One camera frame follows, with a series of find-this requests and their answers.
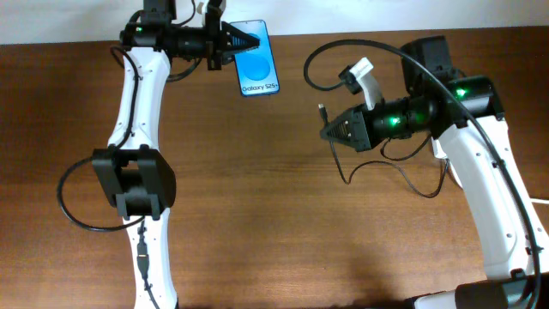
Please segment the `blue Galaxy smartphone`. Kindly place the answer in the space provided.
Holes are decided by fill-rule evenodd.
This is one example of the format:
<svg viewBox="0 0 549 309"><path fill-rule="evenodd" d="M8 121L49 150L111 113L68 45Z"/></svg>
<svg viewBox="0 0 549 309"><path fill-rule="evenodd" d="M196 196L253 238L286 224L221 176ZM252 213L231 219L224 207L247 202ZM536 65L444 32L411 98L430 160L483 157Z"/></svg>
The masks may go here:
<svg viewBox="0 0 549 309"><path fill-rule="evenodd" d="M235 21L231 25L259 39L259 46L256 49L235 56L240 93L244 97L279 93L280 83L266 22Z"/></svg>

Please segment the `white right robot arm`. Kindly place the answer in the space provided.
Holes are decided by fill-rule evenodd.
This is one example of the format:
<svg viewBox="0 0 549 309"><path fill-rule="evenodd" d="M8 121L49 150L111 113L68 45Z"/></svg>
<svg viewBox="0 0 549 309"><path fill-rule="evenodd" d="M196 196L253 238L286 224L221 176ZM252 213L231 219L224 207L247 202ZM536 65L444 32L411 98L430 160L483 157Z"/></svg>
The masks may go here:
<svg viewBox="0 0 549 309"><path fill-rule="evenodd" d="M486 279L404 300L405 308L545 308L548 234L510 146L504 109L492 81L466 76L442 36L395 50L407 96L387 101L367 58L346 67L342 86L362 104L326 119L321 138L362 152L427 132L434 153L463 189L480 237Z"/></svg>

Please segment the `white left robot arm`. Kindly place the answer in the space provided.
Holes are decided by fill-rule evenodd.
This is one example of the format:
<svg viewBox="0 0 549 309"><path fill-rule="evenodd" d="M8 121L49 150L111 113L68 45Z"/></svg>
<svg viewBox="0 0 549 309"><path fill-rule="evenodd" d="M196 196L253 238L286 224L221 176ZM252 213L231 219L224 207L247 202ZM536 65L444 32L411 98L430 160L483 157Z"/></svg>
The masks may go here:
<svg viewBox="0 0 549 309"><path fill-rule="evenodd" d="M222 0L201 3L196 10L202 25L185 27L175 21L173 1L146 1L115 47L124 57L117 124L106 148L94 150L92 165L128 235L137 308L178 307L168 249L177 180L159 145L165 86L187 76L172 74L172 61L205 61L209 70L220 70L236 54L259 46L257 38L221 19L225 7Z"/></svg>

